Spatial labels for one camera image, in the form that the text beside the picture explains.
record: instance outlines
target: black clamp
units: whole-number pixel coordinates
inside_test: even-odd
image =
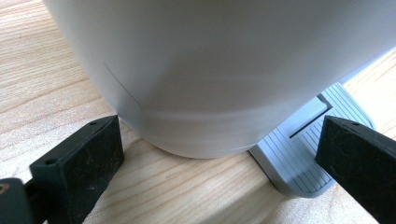
[[[123,160],[117,116],[86,124],[34,161],[25,185],[0,180],[0,223],[82,223]]]

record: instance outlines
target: gray plastic base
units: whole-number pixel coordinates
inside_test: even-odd
[[[336,83],[304,105],[250,150],[282,193],[314,198],[335,181],[315,162],[324,116],[375,126],[359,105]]]

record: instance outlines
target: light wood grain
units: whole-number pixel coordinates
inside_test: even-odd
[[[395,50],[346,84],[396,138]],[[92,119],[111,115],[40,1],[0,2],[0,178]],[[121,123],[125,163],[86,223],[372,223],[342,188],[319,198],[280,194],[246,152],[193,160],[164,152]]]

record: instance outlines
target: white cylindrical object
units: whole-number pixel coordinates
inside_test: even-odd
[[[194,158],[249,149],[396,45],[395,1],[44,2],[120,117]]]

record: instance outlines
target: screw hole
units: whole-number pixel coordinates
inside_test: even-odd
[[[9,184],[0,184],[0,194],[6,192],[9,189]]]
[[[52,165],[53,163],[57,162],[58,160],[56,159],[49,159],[46,161],[46,165]]]

